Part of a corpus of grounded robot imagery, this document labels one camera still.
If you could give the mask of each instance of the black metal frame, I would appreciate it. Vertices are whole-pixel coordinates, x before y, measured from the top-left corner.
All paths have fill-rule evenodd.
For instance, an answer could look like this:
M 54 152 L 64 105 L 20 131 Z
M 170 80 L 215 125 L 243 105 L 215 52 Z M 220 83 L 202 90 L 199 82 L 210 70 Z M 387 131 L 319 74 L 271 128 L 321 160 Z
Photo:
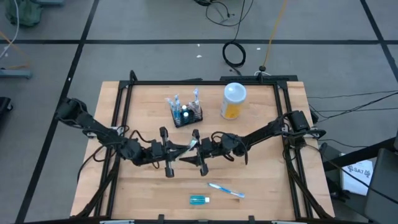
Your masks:
M 129 114 L 129 106 L 131 102 L 131 94 L 132 94 L 132 88 L 134 85 L 227 85 L 231 82 L 239 82 L 243 85 L 266 85 L 266 86 L 272 86 L 274 89 L 274 94 L 275 94 L 275 103 L 277 107 L 277 113 L 278 116 L 283 115 L 283 109 L 282 109 L 282 102 L 280 100 L 280 94 L 279 94 L 279 89 L 282 90 L 284 94 L 284 99 L 285 99 L 285 106 L 286 106 L 286 112 L 292 111 L 292 106 L 290 104 L 290 97 L 289 97 L 289 90 L 287 87 L 287 82 L 294 82 L 297 81 L 297 76 L 273 76 L 273 77 L 262 77 L 261 75 L 258 77 L 221 77 L 220 81 L 202 81 L 200 79 L 192 79 L 192 80 L 183 80 L 183 81 L 138 81 L 137 77 L 135 76 L 134 72 L 130 72 L 130 79 L 126 81 L 120 81 L 119 86 L 118 86 L 118 93 L 116 95 L 116 103 L 114 106 L 114 113 L 113 113 L 113 118 L 112 118 L 112 125 L 117 126 L 117 117 L 120 111 L 120 106 L 122 102 L 122 96 L 123 96 L 123 91 L 124 89 L 127 88 L 127 94 L 126 94 L 126 100 L 124 102 L 124 110 L 123 110 L 123 115 L 122 115 L 122 121 L 121 121 L 121 126 L 125 126 L 127 123 L 127 117 Z M 287 147 L 287 142 L 284 139 L 285 137 L 282 136 L 282 144 L 284 145 L 284 149 Z M 304 186 L 307 186 L 306 180 L 305 180 L 305 172 L 303 168 L 303 163 L 302 163 L 302 158 L 301 158 L 301 153 L 299 150 L 294 151 L 295 156 L 296 156 L 296 161 L 297 161 L 297 171 L 298 171 L 298 176 L 300 177 L 301 182 L 304 184 Z M 285 150 L 285 158 L 286 158 L 286 168 L 289 171 L 289 169 L 293 166 L 292 160 L 291 160 L 291 155 L 290 155 L 290 150 Z M 97 204 L 90 208 L 85 208 L 84 211 L 82 211 L 77 217 L 72 217 L 69 219 L 65 220 L 50 220 L 50 221 L 42 221 L 42 222 L 33 222 L 36 224 L 39 223 L 84 223 L 84 224 L 89 224 L 89 223 L 99 223 L 99 221 L 106 221 L 106 220 L 112 220 L 112 210 L 113 210 L 113 205 L 114 205 L 114 199 L 115 199 L 115 194 L 116 194 L 116 184 L 118 181 L 118 172 L 119 172 L 119 165 L 120 165 L 120 156 L 116 156 L 114 164 L 112 166 L 112 169 L 109 170 L 109 163 L 111 159 L 111 153 L 110 151 L 106 151 L 105 155 L 105 160 L 104 160 L 104 166 L 101 174 L 101 182 L 100 182 L 100 190 L 97 191 L 93 199 L 91 201 L 97 201 L 96 199 L 98 198 Z M 103 203 L 103 198 L 102 194 L 107 188 L 108 184 L 110 185 L 110 191 L 109 191 L 109 199 L 108 199 L 108 206 L 106 208 L 106 215 L 101 216 L 101 209 L 102 209 L 102 203 Z M 290 193 L 292 196 L 292 204 L 293 204 L 293 209 L 294 209 L 294 215 L 295 215 L 295 221 L 296 222 L 304 222 L 304 223 L 313 223 L 313 224 L 318 224 L 318 223 L 330 223 L 330 224 L 363 224 L 361 222 L 349 222 L 349 221 L 342 221 L 342 220 L 335 220 L 334 218 L 314 218 L 312 214 L 312 207 L 309 203 L 309 199 L 306 198 L 306 196 L 303 195 L 304 199 L 304 204 L 305 204 L 305 213 L 306 217 L 302 217 L 300 214 L 300 205 L 299 205 L 299 199 L 297 197 L 297 189 L 296 189 L 296 183 L 293 180 L 293 177 L 289 175 L 289 185 L 290 185 Z M 91 213 L 91 211 L 94 209 L 94 216 L 93 217 L 88 217 L 88 215 Z M 164 224 L 164 223 L 192 223 L 192 224 L 209 224 L 209 223 L 223 223 L 223 224 L 230 224 L 230 223 L 235 223 L 235 224 L 244 224 L 244 223 L 249 223 L 249 224 L 255 224 L 255 223 L 272 223 L 272 221 L 255 221 L 254 216 L 249 215 L 248 216 L 248 221 L 244 220 L 228 220 L 228 221 L 214 221 L 214 220 L 165 220 L 165 217 L 163 214 L 159 214 L 159 217 L 157 220 L 134 220 L 134 223 L 158 223 L 158 224 Z
M 282 109 L 282 103 L 280 100 L 280 95 L 279 95 L 279 88 L 282 89 L 284 98 L 285 98 L 285 105 L 287 112 L 292 111 L 292 106 L 290 104 L 290 98 L 289 98 L 289 91 L 287 88 L 287 81 L 297 81 L 297 76 L 295 75 L 289 75 L 289 76 L 279 76 L 279 77 L 221 77 L 220 81 L 200 81 L 200 80 L 185 80 L 185 81 L 138 81 L 137 78 L 135 77 L 134 73 L 130 73 L 130 80 L 126 81 L 120 81 L 119 82 L 119 89 L 118 89 L 118 94 L 116 97 L 116 104 L 114 106 L 114 113 L 113 113 L 113 119 L 112 119 L 112 125 L 116 126 L 117 125 L 117 117 L 119 114 L 119 109 L 120 109 L 120 104 L 121 104 L 121 98 L 123 95 L 123 90 L 127 88 L 127 95 L 126 95 L 126 101 L 124 105 L 124 112 L 123 112 L 123 120 L 121 125 L 126 125 L 127 122 L 127 116 L 129 112 L 129 105 L 130 105 L 130 100 L 131 100 L 131 93 L 132 93 L 132 88 L 134 85 L 227 85 L 231 82 L 240 82 L 243 85 L 265 85 L 265 86 L 272 86 L 274 89 L 274 94 L 275 94 L 275 102 L 277 106 L 277 112 L 278 116 L 283 115 L 283 109 Z M 297 157 L 297 170 L 300 174 L 301 180 L 306 183 L 305 181 L 305 175 L 304 175 L 304 168 L 302 164 L 302 158 L 301 158 L 301 153 L 300 151 L 295 151 L 296 157 Z M 287 154 L 287 160 L 290 160 L 290 154 Z M 110 161 L 110 152 L 106 152 L 105 155 L 105 162 L 103 166 L 103 171 L 101 175 L 101 184 L 103 183 L 106 174 L 108 173 L 109 169 L 109 161 Z M 119 163 L 120 163 L 120 157 L 115 158 L 115 163 L 117 165 L 117 169 L 119 169 Z M 111 217 L 112 215 L 112 209 L 113 209 L 113 203 L 114 203 L 114 197 L 116 194 L 116 184 L 117 184 L 117 176 L 112 180 L 111 183 L 111 189 L 109 191 L 109 200 L 108 200 L 108 206 L 106 208 L 106 217 Z M 289 184 L 290 184 L 290 193 L 292 195 L 292 203 L 293 203 L 293 208 L 294 208 L 294 215 L 296 219 L 301 218 L 300 214 L 300 205 L 299 205 L 299 199 L 297 197 L 297 189 L 295 186 L 295 182 L 293 179 L 289 176 Z M 311 206 L 308 202 L 308 200 L 304 197 L 304 202 L 305 202 L 305 211 L 307 214 L 308 218 L 313 218 L 312 215 L 312 209 Z M 101 213 L 101 205 L 103 203 L 102 198 L 99 200 L 99 202 L 96 205 L 95 208 L 95 213 L 94 216 L 99 216 Z

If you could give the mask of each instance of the small toothpaste tube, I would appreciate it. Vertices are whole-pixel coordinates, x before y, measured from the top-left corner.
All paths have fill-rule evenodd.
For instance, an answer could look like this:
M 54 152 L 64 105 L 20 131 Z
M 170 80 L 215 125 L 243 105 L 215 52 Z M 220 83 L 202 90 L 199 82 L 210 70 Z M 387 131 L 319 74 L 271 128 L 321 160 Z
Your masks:
M 203 195 L 192 195 L 189 199 L 191 205 L 204 205 L 210 202 L 210 198 Z

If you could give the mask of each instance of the black equipment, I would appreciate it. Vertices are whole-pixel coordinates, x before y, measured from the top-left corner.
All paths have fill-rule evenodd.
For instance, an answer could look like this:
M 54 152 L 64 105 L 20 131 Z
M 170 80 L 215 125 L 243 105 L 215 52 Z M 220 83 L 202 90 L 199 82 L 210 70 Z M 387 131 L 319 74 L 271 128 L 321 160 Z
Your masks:
M 192 132 L 192 141 L 190 145 L 174 144 L 168 139 L 169 135 L 165 127 L 160 128 L 162 142 L 156 140 L 150 141 L 150 147 L 144 148 L 140 145 L 138 139 L 126 138 L 112 128 L 107 128 L 97 122 L 92 115 L 87 112 L 86 105 L 77 99 L 65 98 L 64 102 L 58 107 L 55 116 L 62 123 L 83 130 L 83 134 L 96 134 L 98 141 L 103 145 L 117 145 L 115 151 L 123 159 L 128 159 L 136 166 L 152 164 L 165 161 L 166 177 L 174 177 L 172 162 L 181 157 L 187 151 L 197 150 L 197 155 L 192 157 L 183 157 L 179 160 L 189 162 L 200 166 L 200 174 L 207 175 L 208 166 L 205 159 L 217 156 L 224 156 L 229 161 L 234 161 L 230 155 L 245 156 L 245 162 L 248 163 L 248 151 L 250 148 L 273 136 L 285 136 L 286 141 L 291 148 L 297 149 L 305 146 L 304 136 L 312 135 L 320 138 L 326 131 L 312 130 L 307 123 L 303 111 L 293 111 L 278 117 L 266 126 L 254 131 L 247 136 L 238 136 L 233 133 L 223 133 L 216 131 L 211 137 L 200 140 L 199 131 L 194 129 Z

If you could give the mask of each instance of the black cable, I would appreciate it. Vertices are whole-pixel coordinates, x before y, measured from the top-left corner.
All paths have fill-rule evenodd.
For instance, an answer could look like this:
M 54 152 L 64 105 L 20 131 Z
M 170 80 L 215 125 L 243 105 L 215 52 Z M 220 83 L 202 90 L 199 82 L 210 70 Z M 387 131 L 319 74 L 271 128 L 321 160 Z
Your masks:
M 208 18 L 208 16 L 207 16 L 207 10 L 208 10 L 209 6 L 211 6 L 211 5 L 214 4 L 214 3 L 218 3 L 218 4 L 222 5 L 222 6 L 224 6 L 224 8 L 225 8 L 225 10 L 226 10 L 226 16 L 227 16 L 228 18 L 231 17 L 231 14 L 229 13 L 228 7 L 226 7 L 226 5 L 225 5 L 224 3 L 214 1 L 214 2 L 212 2 L 210 5 L 208 5 L 207 8 L 206 8 L 206 17 L 207 17 L 207 18 Z
M 80 172 L 83 170 L 84 166 L 87 164 L 87 162 L 93 158 L 95 156 L 95 154 L 97 154 L 102 148 L 107 147 L 107 146 L 112 146 L 112 145 L 117 145 L 117 144 L 122 144 L 121 142 L 110 142 L 107 144 L 103 144 L 102 146 L 98 147 L 97 149 L 95 149 L 94 153 L 92 153 L 91 156 L 89 156 L 84 163 L 80 166 L 79 171 L 77 173 L 77 182 L 79 182 L 79 178 L 80 178 Z
M 154 167 L 155 167 L 155 169 L 159 169 L 159 168 L 160 168 L 160 164 L 159 164 L 159 162 L 156 162 L 156 164 L 157 164 L 157 166 L 155 166 L 155 163 L 153 162 L 153 163 L 152 163 L 152 166 L 154 166 Z
M 384 99 L 386 99 L 386 98 L 388 98 L 388 97 L 390 97 L 390 96 L 394 96 L 394 95 L 397 95 L 397 94 L 398 94 L 398 92 L 393 93 L 393 94 L 390 94 L 390 95 L 387 95 L 387 96 L 383 96 L 382 98 L 379 98 L 379 99 L 377 99 L 377 100 L 370 101 L 369 103 L 366 103 L 366 104 L 364 104 L 364 105 L 356 106 L 356 107 L 354 107 L 354 108 L 352 108 L 352 109 L 346 110 L 346 111 L 341 112 L 341 113 L 338 113 L 338 114 L 334 114 L 334 115 L 332 115 L 332 116 L 324 116 L 323 114 L 319 113 L 319 111 L 316 110 L 312 105 L 309 105 L 309 106 L 310 106 L 316 113 L 318 113 L 322 118 L 324 118 L 323 120 L 321 120 L 321 121 L 318 122 L 318 123 L 321 123 L 321 122 L 324 122 L 324 121 L 326 121 L 326 120 L 328 120 L 328 119 L 330 119 L 330 118 L 334 118 L 334 117 L 341 116 L 341 115 L 344 115 L 344 114 L 347 114 L 347 113 L 350 113 L 350 112 L 357 111 L 357 110 L 359 110 L 359 109 L 361 109 L 361 108 L 364 108 L 365 106 L 369 106 L 369 105 L 371 105 L 371 104 L 373 104 L 373 103 L 377 103 L 378 101 L 384 100 Z
M 377 91 L 377 92 L 370 92 L 370 93 L 358 93 L 358 94 L 352 94 L 352 95 L 338 95 L 338 96 L 308 96 L 308 99 L 332 99 L 332 98 L 339 98 L 339 97 L 351 97 L 351 96 L 364 96 L 364 95 L 372 95 L 372 94 L 378 94 L 378 93 L 394 93 L 398 92 L 398 90 L 391 90 L 391 91 Z
M 295 154 L 294 154 L 294 157 L 291 158 L 290 160 L 288 160 L 288 159 L 286 158 L 285 153 L 290 153 L 289 150 L 290 150 L 290 149 L 284 149 L 284 150 L 282 151 L 282 157 L 285 159 L 285 161 L 287 161 L 287 162 L 292 162 L 293 160 L 296 159 L 297 155 L 296 155 L 296 153 L 295 153 Z
M 347 144 L 344 144 L 344 143 L 341 143 L 341 142 L 339 142 L 339 141 L 336 141 L 336 140 L 334 140 L 334 139 L 320 139 L 320 140 L 318 140 L 318 141 L 334 141 L 335 143 L 338 143 L 338 144 L 341 144 L 342 146 L 347 146 L 347 147 L 352 147 L 352 148 L 364 148 L 364 147 L 367 147 L 367 146 L 350 146 L 350 145 L 347 145 Z
M 138 130 L 133 130 L 132 131 L 132 133 L 130 134 L 130 137 L 129 137 L 129 139 L 131 139 L 132 138 L 132 136 L 134 135 L 134 134 L 138 134 L 138 136 L 139 136 L 139 138 L 143 141 L 143 142 L 146 142 L 146 143 L 151 143 L 151 141 L 147 141 L 147 140 L 145 140 L 142 136 L 141 136 L 141 133 L 138 131 Z
M 206 0 L 193 0 L 194 2 L 198 3 L 201 6 L 209 6 L 211 3 Z
M 236 72 L 239 76 L 242 76 L 242 73 L 241 73 L 238 69 L 236 69 L 236 68 L 240 68 L 240 67 L 242 67 L 242 66 L 244 65 L 244 63 L 245 63 L 245 61 L 246 61 L 246 51 L 244 50 L 243 46 L 240 45 L 240 44 L 238 44 L 238 43 L 236 43 L 235 40 L 236 40 L 236 38 L 238 37 L 239 28 L 241 27 L 242 15 L 243 15 L 243 9 L 244 9 L 245 3 L 246 3 L 246 0 L 243 0 L 243 3 L 242 3 L 242 10 L 241 10 L 241 17 L 240 17 L 239 22 L 238 22 L 238 29 L 237 29 L 237 31 L 236 31 L 235 38 L 234 38 L 232 41 L 229 41 L 229 42 L 225 43 L 224 46 L 223 46 L 223 59 L 224 59 L 225 63 L 226 63 L 227 65 L 229 65 L 233 70 L 235 70 L 235 72 Z M 237 48 L 242 52 L 242 61 L 239 62 L 239 63 L 232 63 L 232 62 L 230 62 L 230 61 L 226 58 L 225 49 L 227 48 L 227 46 L 229 46 L 229 45 L 231 45 L 231 44 L 237 46 Z
M 382 111 L 382 110 L 398 110 L 398 108 L 376 108 L 376 109 L 363 109 L 363 110 L 356 110 L 353 112 L 360 112 L 360 111 Z M 319 112 L 344 112 L 346 110 L 318 110 Z
M 130 127 L 129 127 L 128 125 L 124 125 L 124 126 L 119 126 L 118 128 L 116 128 L 116 131 L 118 131 L 120 128 L 124 128 L 123 132 L 120 133 L 120 136 L 122 136 L 123 134 L 126 134 L 126 133 L 130 130 Z M 94 160 L 95 162 L 104 162 L 104 161 L 105 161 L 105 158 L 104 158 L 104 159 L 97 159 L 97 158 L 96 158 L 97 153 L 99 153 L 99 151 L 93 154 L 93 160 Z M 112 152 L 110 158 L 112 158 L 115 154 L 116 154 L 116 151 L 114 150 L 114 151 Z
M 308 145 L 308 144 L 307 144 L 307 146 L 310 146 L 311 148 L 317 150 L 317 151 L 326 159 L 326 162 L 330 163 L 332 166 L 334 166 L 334 167 L 336 167 L 337 169 L 343 171 L 344 173 L 346 173 L 347 175 L 349 175 L 350 177 L 352 177 L 354 180 L 356 180 L 356 181 L 358 181 L 359 183 L 363 184 L 363 185 L 366 186 L 369 190 L 372 190 L 373 192 L 377 193 L 378 195 L 380 195 L 380 196 L 382 196 L 382 197 L 384 197 L 384 198 L 390 200 L 391 202 L 394 202 L 394 203 L 398 204 L 398 201 L 396 201 L 396 200 L 394 200 L 393 198 L 390 198 L 389 196 L 387 196 L 387 195 L 381 193 L 380 191 L 378 191 L 378 190 L 372 188 L 371 186 L 369 186 L 368 184 L 366 184 L 366 183 L 363 182 L 362 180 L 359 180 L 358 178 L 356 178 L 355 176 L 353 176 L 352 174 L 350 174 L 349 172 L 347 172 L 346 170 L 344 170 L 342 167 L 336 165 L 336 164 L 335 164 L 334 162 L 332 162 L 329 158 L 327 158 L 327 157 L 325 156 L 325 154 L 324 154 L 321 150 L 317 149 L 317 148 L 314 147 L 314 146 Z
M 224 157 L 226 160 L 230 161 L 230 162 L 235 161 L 235 158 L 232 157 L 232 156 L 229 155 L 229 154 L 224 154 L 223 157 Z
M 211 134 L 210 139 L 212 142 L 214 142 L 214 138 L 215 137 L 219 137 L 219 136 L 215 136 L 216 134 L 225 134 L 227 137 L 229 137 L 230 139 L 234 140 L 234 141 L 238 141 L 240 144 L 242 144 L 242 146 L 244 147 L 244 163 L 247 165 L 249 162 L 249 155 L 248 155 L 248 147 L 242 142 L 242 140 L 238 139 L 238 138 L 234 138 L 232 136 L 230 136 L 228 133 L 225 133 L 223 131 L 215 131 L 213 132 L 213 134 Z
M 208 16 L 209 6 L 210 6 L 211 4 L 213 4 L 213 3 L 220 3 L 220 4 L 222 4 L 221 2 L 212 2 L 211 4 L 207 5 L 207 8 L 206 8 L 206 18 L 207 18 L 209 21 L 211 21 L 212 23 L 217 24 L 217 25 L 220 25 L 220 26 L 233 27 L 233 26 L 239 25 L 239 24 L 244 20 L 244 18 L 246 18 L 246 16 L 249 14 L 249 11 L 250 11 L 250 9 L 251 9 L 251 7 L 252 7 L 252 5 L 253 5 L 253 2 L 254 2 L 254 0 L 251 1 L 250 6 L 249 6 L 249 9 L 248 9 L 248 11 L 244 14 L 244 16 L 242 16 L 242 14 L 243 14 L 243 10 L 242 10 L 242 12 L 241 12 L 241 17 L 239 18 L 239 22 L 237 22 L 237 23 L 235 23 L 235 24 L 231 24 L 231 25 L 222 24 L 222 23 L 220 23 L 220 22 L 216 22 L 216 21 L 214 21 L 214 20 L 212 20 L 212 19 L 209 18 L 209 16 Z M 227 17 L 229 17 L 228 14 L 229 14 L 229 15 L 231 15 L 231 14 L 229 13 L 229 10 L 228 10 L 228 8 L 227 8 L 226 6 L 225 6 L 225 8 L 226 8 L 226 10 L 227 10 Z

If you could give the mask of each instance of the white lid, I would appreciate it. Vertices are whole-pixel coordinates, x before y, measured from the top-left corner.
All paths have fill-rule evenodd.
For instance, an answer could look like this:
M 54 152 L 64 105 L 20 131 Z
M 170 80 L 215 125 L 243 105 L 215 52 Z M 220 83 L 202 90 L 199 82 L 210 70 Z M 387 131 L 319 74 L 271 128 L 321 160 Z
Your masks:
M 240 83 L 230 83 L 225 86 L 224 97 L 230 103 L 242 103 L 246 99 L 246 88 Z

